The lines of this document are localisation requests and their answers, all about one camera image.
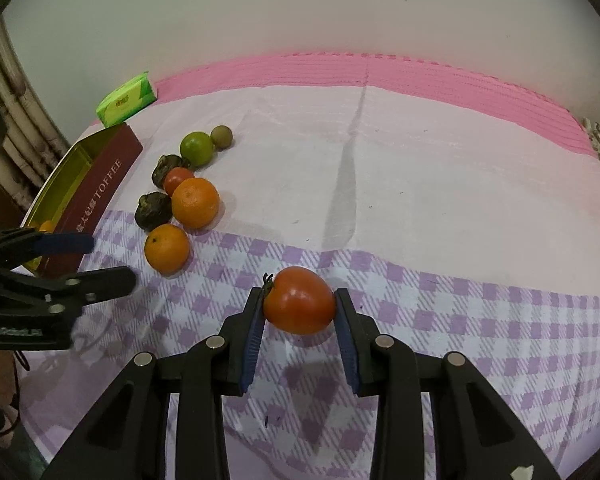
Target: red tomato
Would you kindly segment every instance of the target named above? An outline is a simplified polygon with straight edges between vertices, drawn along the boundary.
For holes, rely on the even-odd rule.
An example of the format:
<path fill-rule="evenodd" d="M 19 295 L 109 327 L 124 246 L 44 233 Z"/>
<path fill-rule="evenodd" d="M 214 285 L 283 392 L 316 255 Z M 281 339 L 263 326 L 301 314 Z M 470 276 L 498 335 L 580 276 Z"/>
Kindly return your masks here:
<path fill-rule="evenodd" d="M 264 317 L 285 332 L 313 334 L 336 315 L 333 293 L 324 280 L 304 267 L 282 269 L 264 299 Z"/>
<path fill-rule="evenodd" d="M 164 178 L 162 187 L 164 188 L 167 195 L 171 196 L 176 188 L 182 184 L 188 178 L 194 178 L 193 171 L 187 168 L 173 168 L 167 176 Z"/>

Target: green lime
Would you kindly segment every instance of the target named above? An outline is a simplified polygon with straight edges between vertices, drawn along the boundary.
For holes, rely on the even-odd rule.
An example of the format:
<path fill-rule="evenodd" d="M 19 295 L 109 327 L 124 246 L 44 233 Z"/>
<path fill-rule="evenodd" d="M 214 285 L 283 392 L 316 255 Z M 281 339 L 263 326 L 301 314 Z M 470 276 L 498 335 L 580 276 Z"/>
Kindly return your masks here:
<path fill-rule="evenodd" d="M 205 132 L 193 132 L 182 139 L 180 155 L 195 168 L 208 164 L 214 156 L 214 144 Z"/>
<path fill-rule="evenodd" d="M 231 128 L 224 126 L 224 124 L 220 124 L 220 126 L 216 126 L 211 130 L 211 140 L 218 150 L 224 150 L 234 142 L 234 134 L 232 133 Z"/>

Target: dark green fruit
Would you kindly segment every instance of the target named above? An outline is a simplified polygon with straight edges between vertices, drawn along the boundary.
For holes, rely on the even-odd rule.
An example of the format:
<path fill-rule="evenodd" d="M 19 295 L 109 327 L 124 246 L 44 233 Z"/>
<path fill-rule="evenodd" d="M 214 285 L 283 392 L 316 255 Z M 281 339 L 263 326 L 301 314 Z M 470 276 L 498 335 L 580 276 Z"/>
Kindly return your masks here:
<path fill-rule="evenodd" d="M 220 124 L 211 130 L 211 140 L 214 142 L 218 150 L 224 150 L 228 148 L 232 142 L 234 142 L 234 133 L 231 128 Z"/>
<path fill-rule="evenodd" d="M 171 216 L 171 197 L 154 191 L 140 197 L 134 218 L 139 227 L 153 231 L 159 225 L 167 224 Z"/>
<path fill-rule="evenodd" d="M 158 159 L 158 165 L 151 174 L 151 180 L 154 184 L 163 189 L 164 178 L 173 168 L 189 168 L 190 164 L 186 158 L 181 158 L 177 155 L 163 155 Z"/>

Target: small olive-green ball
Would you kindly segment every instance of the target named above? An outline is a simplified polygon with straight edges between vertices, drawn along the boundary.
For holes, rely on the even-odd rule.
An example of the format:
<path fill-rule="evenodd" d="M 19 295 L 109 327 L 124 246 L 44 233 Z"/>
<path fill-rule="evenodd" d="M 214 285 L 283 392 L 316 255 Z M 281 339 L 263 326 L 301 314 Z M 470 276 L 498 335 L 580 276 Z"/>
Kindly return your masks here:
<path fill-rule="evenodd" d="M 216 126 L 213 130 L 211 130 L 211 140 L 214 142 L 218 150 L 224 150 L 225 148 L 228 148 L 232 142 L 234 142 L 234 134 L 232 133 L 231 128 L 221 124 L 220 126 Z"/>

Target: tablecloth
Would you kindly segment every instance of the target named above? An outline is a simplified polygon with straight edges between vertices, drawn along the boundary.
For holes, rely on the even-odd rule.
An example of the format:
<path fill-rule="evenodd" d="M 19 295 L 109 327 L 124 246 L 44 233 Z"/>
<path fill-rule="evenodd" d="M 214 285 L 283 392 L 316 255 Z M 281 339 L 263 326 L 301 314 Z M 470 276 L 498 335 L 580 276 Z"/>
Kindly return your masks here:
<path fill-rule="evenodd" d="M 163 278 L 132 213 L 158 157 L 221 123 L 235 145 L 198 173 L 221 213 Z M 87 307 L 71 350 L 29 354 L 23 420 L 47 458 L 136 352 L 185 351 L 288 265 L 348 286 L 414 350 L 466 354 L 563 477 L 600 446 L 600 164 L 566 110 L 448 66 L 323 53 L 183 73 L 129 124 L 144 151 L 82 268 L 128 264 L 140 285 Z M 224 402 L 232 478 L 367 478 L 375 410 L 331 329 L 267 326 L 252 387 Z M 170 476 L 173 439 L 170 424 Z"/>

